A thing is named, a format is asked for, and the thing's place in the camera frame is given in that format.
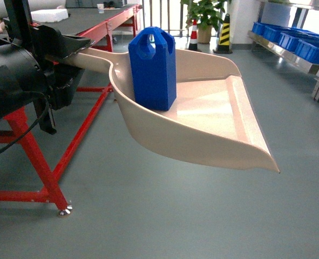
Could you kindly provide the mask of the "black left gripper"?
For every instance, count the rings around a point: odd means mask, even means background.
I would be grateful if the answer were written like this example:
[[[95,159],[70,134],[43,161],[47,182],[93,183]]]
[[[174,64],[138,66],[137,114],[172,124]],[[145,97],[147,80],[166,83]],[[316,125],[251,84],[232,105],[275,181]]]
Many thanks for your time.
[[[71,105],[84,69],[58,64],[47,60],[46,56],[66,58],[90,47],[94,41],[80,36],[63,35],[59,30],[46,25],[30,26],[32,50],[44,73],[44,93],[54,110]]]

